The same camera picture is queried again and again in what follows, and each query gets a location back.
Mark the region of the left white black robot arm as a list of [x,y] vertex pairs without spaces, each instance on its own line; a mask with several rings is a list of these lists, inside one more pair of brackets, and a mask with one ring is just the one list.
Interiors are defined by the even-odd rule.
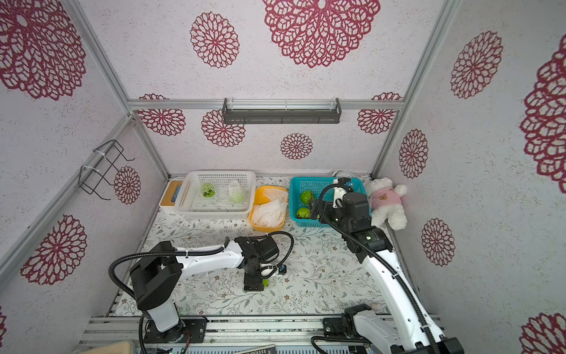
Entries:
[[194,339],[196,330],[188,329],[181,319],[172,293],[180,280],[219,269],[242,269],[243,290],[263,291],[264,282],[287,271],[295,239],[285,231],[261,236],[225,239],[216,246],[186,249],[162,241],[149,252],[126,255],[113,261],[108,276],[125,294],[135,300],[141,311],[139,340],[144,347],[144,332],[164,343]]

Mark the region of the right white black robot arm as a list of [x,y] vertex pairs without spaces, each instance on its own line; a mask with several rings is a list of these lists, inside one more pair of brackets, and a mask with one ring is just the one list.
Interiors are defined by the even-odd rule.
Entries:
[[347,308],[345,332],[325,335],[333,342],[362,342],[369,353],[463,353],[460,341],[445,336],[409,284],[393,244],[372,225],[368,198],[352,182],[339,178],[309,203],[310,217],[332,227],[350,252],[376,281],[392,321],[380,318],[368,305]]

